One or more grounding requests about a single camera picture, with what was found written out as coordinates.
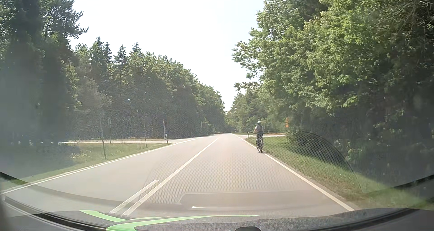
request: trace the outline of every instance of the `road edge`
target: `road edge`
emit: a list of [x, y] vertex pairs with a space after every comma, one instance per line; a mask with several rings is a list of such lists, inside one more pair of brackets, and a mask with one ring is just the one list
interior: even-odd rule
[[[250, 142], [248, 142], [247, 140], [242, 139], [241, 137], [239, 137], [236, 134], [234, 134], [234, 135], [256, 149], [256, 146], [250, 144]], [[361, 208], [359, 206], [355, 205], [354, 203], [351, 203], [350, 201], [345, 200], [344, 197], [334, 193], [333, 191], [329, 190], [328, 188], [324, 187], [323, 185], [318, 184], [316, 181], [312, 180], [312, 178], [310, 178], [310, 177], [304, 175], [303, 173], [301, 173], [300, 171], [288, 166], [286, 163], [281, 162], [279, 159], [276, 159], [274, 156], [271, 156], [270, 154], [267, 154], [267, 153], [264, 153], [264, 155], [266, 155], [270, 159], [274, 160], [274, 162], [278, 163], [279, 165], [284, 167], [286, 170], [288, 170], [290, 173], [296, 175], [298, 178], [300, 178], [301, 180], [303, 180], [307, 184], [311, 185], [313, 188], [320, 191], [323, 195], [327, 196], [328, 198], [330, 198], [331, 200], [333, 200], [334, 202], [336, 202], [337, 204], [339, 204], [340, 206], [342, 206], [346, 210], [348, 210], [348, 211], [361, 210]]]

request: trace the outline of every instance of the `wooden post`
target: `wooden post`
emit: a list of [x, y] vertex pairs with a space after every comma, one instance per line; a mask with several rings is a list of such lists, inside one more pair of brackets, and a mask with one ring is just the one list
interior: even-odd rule
[[106, 148], [104, 147], [104, 134], [102, 132], [101, 118], [99, 118], [99, 127], [101, 128], [101, 140], [102, 140], [102, 150], [104, 151], [104, 159], [107, 160]]

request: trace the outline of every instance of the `bicycle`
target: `bicycle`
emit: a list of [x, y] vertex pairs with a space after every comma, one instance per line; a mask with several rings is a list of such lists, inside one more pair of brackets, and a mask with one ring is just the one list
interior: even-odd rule
[[258, 147], [259, 153], [262, 153], [262, 150], [264, 149], [264, 140], [262, 137], [258, 137], [256, 139], [256, 145]]

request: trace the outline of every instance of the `windshield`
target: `windshield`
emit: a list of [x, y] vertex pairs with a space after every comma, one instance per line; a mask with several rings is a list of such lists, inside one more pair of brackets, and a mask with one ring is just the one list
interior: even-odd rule
[[0, 0], [2, 200], [112, 221], [432, 209], [433, 3]]

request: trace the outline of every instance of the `sign post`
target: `sign post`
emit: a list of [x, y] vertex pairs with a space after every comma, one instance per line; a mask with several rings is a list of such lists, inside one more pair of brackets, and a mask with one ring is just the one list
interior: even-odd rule
[[165, 120], [163, 119], [163, 131], [164, 131], [164, 139], [166, 140], [166, 143], [169, 144], [169, 141], [167, 141], [167, 137], [166, 137], [166, 124], [165, 124]]
[[111, 144], [111, 130], [110, 130], [110, 128], [111, 128], [111, 119], [109, 118], [108, 121], [109, 121], [109, 125], [108, 125], [108, 137], [110, 138], [110, 144]]

